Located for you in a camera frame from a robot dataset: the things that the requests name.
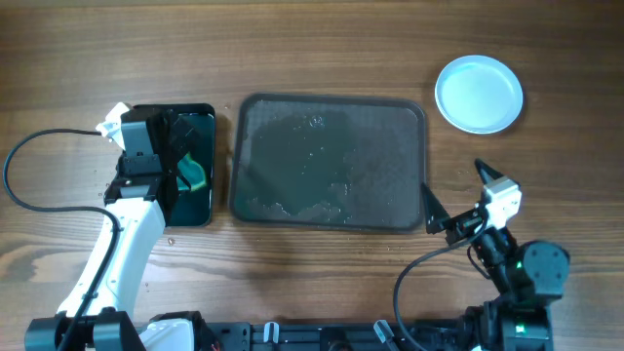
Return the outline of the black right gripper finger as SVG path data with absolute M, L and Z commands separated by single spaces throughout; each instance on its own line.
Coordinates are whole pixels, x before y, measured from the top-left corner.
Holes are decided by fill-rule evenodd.
M 433 194 L 429 186 L 424 182 L 420 184 L 420 193 L 423 203 L 426 232 L 428 234 L 437 234 L 444 231 L 450 221 L 448 212 Z
M 488 184 L 504 177 L 504 174 L 495 170 L 480 158 L 474 161 L 474 165 L 483 184 Z

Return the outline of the green yellow scrub sponge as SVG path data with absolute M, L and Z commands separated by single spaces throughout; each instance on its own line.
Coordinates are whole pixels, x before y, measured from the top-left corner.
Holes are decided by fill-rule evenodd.
M 193 192 L 208 185 L 204 168 L 187 153 L 178 163 L 179 175 L 176 179 L 180 192 Z

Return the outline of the white plate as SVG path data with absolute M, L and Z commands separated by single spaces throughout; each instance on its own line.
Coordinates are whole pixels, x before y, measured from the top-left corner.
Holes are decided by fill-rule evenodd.
M 480 55 L 456 58 L 440 72 L 434 99 L 442 116 L 458 130 L 492 135 L 520 117 L 524 91 L 503 62 Z

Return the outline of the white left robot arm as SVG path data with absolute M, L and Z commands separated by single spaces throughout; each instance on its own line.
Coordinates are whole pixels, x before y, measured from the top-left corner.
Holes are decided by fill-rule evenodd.
M 215 111 L 206 103 L 118 103 L 96 134 L 122 150 L 103 196 L 97 242 L 55 316 L 33 320 L 28 350 L 216 350 L 198 312 L 132 318 L 147 261 L 168 227 L 210 222 Z

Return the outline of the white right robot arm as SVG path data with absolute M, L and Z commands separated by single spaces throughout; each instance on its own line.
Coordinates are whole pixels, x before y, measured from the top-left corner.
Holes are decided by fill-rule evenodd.
M 454 320 L 418 322 L 410 333 L 429 350 L 551 350 L 550 306 L 564 295 L 570 255 L 548 241 L 519 244 L 507 224 L 520 210 L 521 186 L 482 160 L 475 167 L 481 198 L 462 214 L 450 216 L 430 188 L 421 187 L 426 230 L 445 233 L 450 248 L 465 247 L 498 296 Z

